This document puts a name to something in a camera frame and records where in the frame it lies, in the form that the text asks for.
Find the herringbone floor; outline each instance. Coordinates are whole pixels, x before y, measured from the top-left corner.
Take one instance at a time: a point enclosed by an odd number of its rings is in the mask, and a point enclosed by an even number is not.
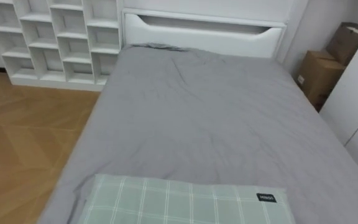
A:
[[[36,222],[98,96],[0,73],[0,223]]]

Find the gray blanket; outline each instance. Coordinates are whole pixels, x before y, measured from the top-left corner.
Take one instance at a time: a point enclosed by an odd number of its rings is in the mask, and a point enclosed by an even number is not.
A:
[[[358,166],[273,60],[123,50],[39,224],[76,223],[97,173],[286,188],[297,224],[358,223]]]

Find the white headboard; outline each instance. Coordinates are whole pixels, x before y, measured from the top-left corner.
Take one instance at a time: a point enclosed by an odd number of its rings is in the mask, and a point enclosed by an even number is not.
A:
[[[226,55],[272,58],[285,28],[281,22],[122,10],[124,44],[168,44]]]

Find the brown box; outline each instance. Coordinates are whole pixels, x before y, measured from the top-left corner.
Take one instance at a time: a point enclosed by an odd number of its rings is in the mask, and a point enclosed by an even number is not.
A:
[[[306,54],[296,82],[317,111],[323,107],[345,68],[326,52]]]
[[[343,65],[348,65],[358,49],[358,24],[343,22],[326,47],[328,53]]]

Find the green plaid pillow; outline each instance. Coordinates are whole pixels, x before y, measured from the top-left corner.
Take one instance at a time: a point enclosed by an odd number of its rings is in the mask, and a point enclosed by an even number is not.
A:
[[[96,175],[83,224],[295,224],[284,190]]]

